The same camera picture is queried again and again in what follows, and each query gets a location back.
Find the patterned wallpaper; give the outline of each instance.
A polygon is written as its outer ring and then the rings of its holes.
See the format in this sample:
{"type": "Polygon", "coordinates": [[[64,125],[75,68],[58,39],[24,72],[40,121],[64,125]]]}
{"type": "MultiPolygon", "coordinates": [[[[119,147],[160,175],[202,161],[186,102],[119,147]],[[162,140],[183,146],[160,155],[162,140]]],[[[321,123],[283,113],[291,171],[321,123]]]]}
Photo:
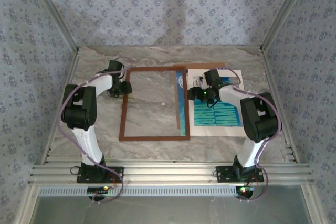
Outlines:
{"type": "Polygon", "coordinates": [[[46,145],[72,51],[40,0],[0,0],[0,223],[46,145]]]}
{"type": "Polygon", "coordinates": [[[302,162],[336,223],[336,0],[297,0],[267,55],[302,162]]]}
{"type": "Polygon", "coordinates": [[[260,45],[283,0],[53,0],[79,46],[260,45]]]}

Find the gray marble table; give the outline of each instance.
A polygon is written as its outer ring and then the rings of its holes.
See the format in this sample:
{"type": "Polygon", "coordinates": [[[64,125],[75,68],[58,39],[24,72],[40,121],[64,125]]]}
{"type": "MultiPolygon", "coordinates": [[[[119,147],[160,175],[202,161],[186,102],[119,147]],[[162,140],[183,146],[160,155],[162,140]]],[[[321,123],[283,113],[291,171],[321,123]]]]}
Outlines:
{"type": "MultiPolygon", "coordinates": [[[[120,56],[131,58],[135,67],[171,66],[178,63],[221,61],[225,62],[232,69],[241,70],[245,90],[255,92],[269,91],[259,50],[257,48],[246,49],[245,47],[101,46],[96,48],[81,48],[72,82],[81,83],[90,79],[96,72],[106,68],[109,60],[120,56]]],[[[133,105],[133,110],[128,115],[127,127],[131,126],[135,128],[138,133],[150,132],[152,135],[161,135],[163,130],[169,132],[172,128],[176,129],[174,123],[162,129],[160,127],[152,127],[153,124],[150,122],[150,120],[154,120],[157,121],[156,125],[160,125],[160,123],[173,122],[174,119],[176,121],[174,95],[171,95],[174,90],[171,90],[171,86],[168,89],[165,88],[167,85],[160,83],[160,81],[167,82],[167,78],[161,77],[146,77],[151,80],[152,87],[148,87],[148,82],[141,80],[136,81],[136,87],[133,84],[133,90],[137,90],[136,97],[138,99],[141,98],[143,102],[156,105],[165,114],[165,116],[162,116],[154,113],[155,116],[149,119],[146,117],[146,108],[140,109],[140,106],[138,106],[137,111],[137,106],[133,105]],[[148,120],[149,123],[140,124],[141,120],[148,120]]],[[[112,99],[105,93],[97,99],[96,135],[98,144],[106,158],[232,161],[244,142],[244,139],[239,137],[199,136],[192,136],[190,141],[119,142],[121,106],[122,99],[112,99]]],[[[67,133],[72,134],[64,124],[62,126],[67,133]]],[[[282,136],[279,136],[268,144],[261,156],[261,160],[265,162],[286,162],[285,145],[284,139],[282,136]]],[[[80,157],[80,152],[76,149],[75,145],[57,132],[51,143],[49,156],[80,157]]]]}

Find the floral wallpaper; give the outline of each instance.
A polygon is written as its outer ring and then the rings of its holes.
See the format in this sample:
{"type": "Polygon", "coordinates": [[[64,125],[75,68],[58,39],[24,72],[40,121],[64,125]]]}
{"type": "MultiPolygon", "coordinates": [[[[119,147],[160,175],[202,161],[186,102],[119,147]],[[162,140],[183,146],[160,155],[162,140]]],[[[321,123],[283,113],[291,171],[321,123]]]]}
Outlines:
{"type": "Polygon", "coordinates": [[[300,160],[336,223],[336,0],[297,0],[267,55],[300,160]]]}
{"type": "Polygon", "coordinates": [[[53,0],[79,46],[260,45],[283,0],[53,0]]]}
{"type": "Polygon", "coordinates": [[[0,223],[41,158],[73,52],[40,0],[0,0],[0,223]]]}

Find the wall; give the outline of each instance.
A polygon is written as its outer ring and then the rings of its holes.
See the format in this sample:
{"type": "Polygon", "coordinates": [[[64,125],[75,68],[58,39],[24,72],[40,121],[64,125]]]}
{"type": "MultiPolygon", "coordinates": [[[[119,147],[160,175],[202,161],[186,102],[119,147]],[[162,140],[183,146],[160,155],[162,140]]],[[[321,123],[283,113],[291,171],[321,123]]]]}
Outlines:
{"type": "Polygon", "coordinates": [[[46,145],[72,51],[40,0],[0,0],[0,223],[46,145]]]}
{"type": "Polygon", "coordinates": [[[283,0],[53,0],[76,43],[260,45],[283,0]]]}
{"type": "Polygon", "coordinates": [[[297,0],[267,55],[300,160],[336,223],[336,0],[297,0]]]}

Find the purple cable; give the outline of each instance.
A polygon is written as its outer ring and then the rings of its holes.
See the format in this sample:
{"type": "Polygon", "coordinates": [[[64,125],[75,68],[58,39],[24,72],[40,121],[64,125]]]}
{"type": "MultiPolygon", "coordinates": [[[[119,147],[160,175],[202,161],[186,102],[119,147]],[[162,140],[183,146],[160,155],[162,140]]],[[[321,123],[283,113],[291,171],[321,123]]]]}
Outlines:
{"type": "MultiPolygon", "coordinates": [[[[117,59],[120,59],[120,58],[127,59],[127,60],[129,60],[129,61],[131,62],[131,59],[128,58],[128,57],[118,57],[117,59]]],[[[78,89],[80,89],[80,88],[83,87],[84,85],[87,85],[87,84],[89,84],[89,83],[91,83],[91,82],[93,82],[93,81],[99,79],[99,78],[102,77],[102,76],[106,76],[106,75],[108,75],[108,74],[114,74],[114,73],[122,73],[122,72],[126,72],[126,71],[129,70],[131,67],[132,67],[132,62],[131,62],[131,64],[130,64],[130,66],[129,66],[128,68],[126,68],[126,69],[124,68],[123,70],[120,70],[120,71],[112,71],[112,72],[101,73],[101,74],[98,74],[98,75],[96,75],[95,77],[91,78],[90,80],[88,80],[88,81],[86,81],[86,82],[84,82],[84,83],[79,84],[77,87],[74,88],[74,90],[72,90],[72,91],[70,92],[70,94],[68,95],[68,97],[65,99],[65,101],[64,101],[64,103],[62,104],[62,106],[61,106],[61,108],[60,108],[60,110],[59,110],[59,113],[58,113],[58,115],[57,115],[57,128],[58,128],[59,132],[60,132],[65,138],[67,138],[68,140],[70,140],[71,142],[73,142],[73,143],[77,146],[77,148],[83,153],[83,155],[86,156],[86,158],[87,158],[89,161],[93,162],[93,163],[94,163],[95,165],[97,165],[98,167],[103,168],[103,169],[105,169],[105,170],[107,170],[107,171],[109,171],[109,172],[115,174],[117,177],[119,177],[119,179],[120,179],[120,181],[121,181],[121,189],[120,189],[119,193],[118,193],[117,195],[115,195],[114,197],[112,197],[111,199],[108,199],[108,200],[105,200],[105,201],[103,201],[103,200],[98,201],[98,202],[97,202],[98,204],[100,204],[100,203],[107,203],[107,202],[110,202],[110,201],[112,201],[112,200],[114,200],[114,199],[119,198],[120,195],[121,195],[121,193],[122,193],[122,191],[123,191],[123,189],[124,189],[124,180],[123,180],[123,178],[119,175],[119,173],[117,173],[116,171],[114,171],[114,170],[112,170],[112,169],[110,169],[110,168],[108,168],[108,167],[106,167],[106,166],[103,166],[103,165],[97,163],[95,160],[93,160],[93,159],[92,159],[92,158],[91,158],[91,157],[84,151],[84,149],[80,146],[80,144],[78,143],[78,141],[77,141],[76,139],[72,138],[71,136],[69,136],[67,133],[65,133],[65,132],[63,131],[63,129],[61,128],[61,124],[60,124],[60,122],[61,122],[61,115],[62,115],[63,110],[65,109],[65,106],[66,106],[67,103],[69,102],[70,98],[77,92],[78,89]]],[[[97,195],[94,195],[94,196],[93,196],[93,198],[92,198],[92,202],[95,202],[94,199],[95,199],[96,196],[97,196],[97,195]]]]}
{"type": "MultiPolygon", "coordinates": [[[[239,75],[234,70],[232,70],[231,68],[227,68],[227,67],[223,67],[223,69],[231,71],[238,78],[238,85],[241,84],[241,79],[240,79],[239,75]]],[[[262,166],[259,165],[259,158],[260,158],[262,152],[264,151],[266,145],[271,140],[275,139],[280,134],[280,131],[281,131],[281,118],[280,118],[279,112],[277,111],[277,109],[275,108],[275,106],[270,101],[268,101],[266,98],[264,98],[264,97],[262,97],[262,96],[260,96],[258,94],[254,94],[254,93],[251,93],[251,92],[248,92],[248,91],[245,91],[245,90],[241,90],[241,89],[235,87],[235,85],[233,85],[233,89],[235,91],[239,92],[239,93],[242,93],[242,94],[253,95],[253,96],[255,96],[255,97],[263,100],[264,102],[266,102],[267,105],[269,105],[271,107],[271,109],[274,111],[274,113],[276,115],[276,118],[277,118],[277,121],[278,121],[278,130],[277,130],[277,132],[272,137],[270,137],[269,139],[267,139],[267,140],[265,140],[263,142],[263,144],[261,145],[261,147],[258,150],[257,155],[256,155],[256,157],[254,159],[255,166],[257,168],[261,169],[263,171],[263,173],[265,174],[265,177],[266,177],[266,185],[265,185],[263,191],[261,192],[260,195],[258,195],[258,197],[253,198],[253,199],[248,199],[248,198],[246,198],[244,196],[239,196],[240,199],[243,199],[245,201],[255,201],[255,200],[260,199],[264,195],[264,193],[267,191],[267,188],[268,188],[268,174],[267,174],[266,170],[262,166]]]]}

